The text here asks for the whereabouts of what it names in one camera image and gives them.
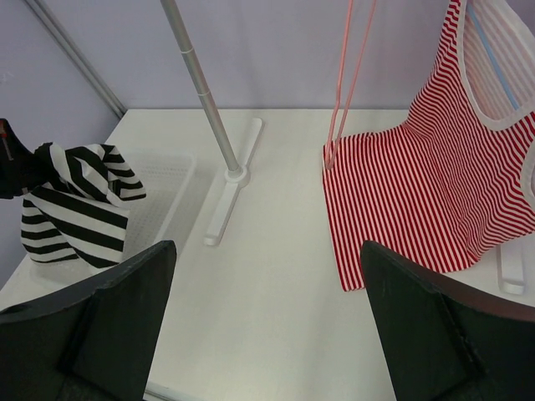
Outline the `black white striped tank top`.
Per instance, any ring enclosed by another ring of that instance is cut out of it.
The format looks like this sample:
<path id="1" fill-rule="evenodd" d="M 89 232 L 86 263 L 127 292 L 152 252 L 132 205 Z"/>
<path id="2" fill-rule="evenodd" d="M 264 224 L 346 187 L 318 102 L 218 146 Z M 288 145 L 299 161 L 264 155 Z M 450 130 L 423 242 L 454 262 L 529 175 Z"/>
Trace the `black white striped tank top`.
<path id="1" fill-rule="evenodd" d="M 102 269 L 123 259 L 129 202 L 145 187 L 113 145 L 37 148 L 51 178 L 23 197 L 21 242 L 32 261 L 82 260 Z"/>

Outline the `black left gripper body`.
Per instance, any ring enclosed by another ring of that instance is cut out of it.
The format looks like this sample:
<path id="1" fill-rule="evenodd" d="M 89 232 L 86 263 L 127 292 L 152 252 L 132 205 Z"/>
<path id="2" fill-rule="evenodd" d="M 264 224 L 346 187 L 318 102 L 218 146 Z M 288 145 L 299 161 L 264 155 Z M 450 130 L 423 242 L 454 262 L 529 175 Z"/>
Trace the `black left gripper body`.
<path id="1" fill-rule="evenodd" d="M 1 118 L 1 198 L 22 196 L 42 184 L 42 164 Z"/>

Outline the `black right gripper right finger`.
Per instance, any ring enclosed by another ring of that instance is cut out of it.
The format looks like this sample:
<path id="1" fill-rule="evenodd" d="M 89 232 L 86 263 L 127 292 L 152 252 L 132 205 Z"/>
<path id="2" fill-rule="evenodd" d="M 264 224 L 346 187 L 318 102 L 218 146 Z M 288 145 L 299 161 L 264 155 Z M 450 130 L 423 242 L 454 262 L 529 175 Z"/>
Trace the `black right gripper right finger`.
<path id="1" fill-rule="evenodd" d="M 433 272 L 374 241 L 369 303 L 398 400 L 532 400 L 534 309 Z"/>

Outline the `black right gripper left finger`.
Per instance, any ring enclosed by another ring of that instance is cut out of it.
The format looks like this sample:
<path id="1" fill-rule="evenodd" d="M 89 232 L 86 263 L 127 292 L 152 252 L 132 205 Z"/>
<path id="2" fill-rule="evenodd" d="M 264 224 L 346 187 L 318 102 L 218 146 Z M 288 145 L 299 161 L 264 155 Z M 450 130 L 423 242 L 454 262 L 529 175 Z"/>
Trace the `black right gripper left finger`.
<path id="1" fill-rule="evenodd" d="M 176 245 L 1 311 L 3 400 L 142 400 Z"/>

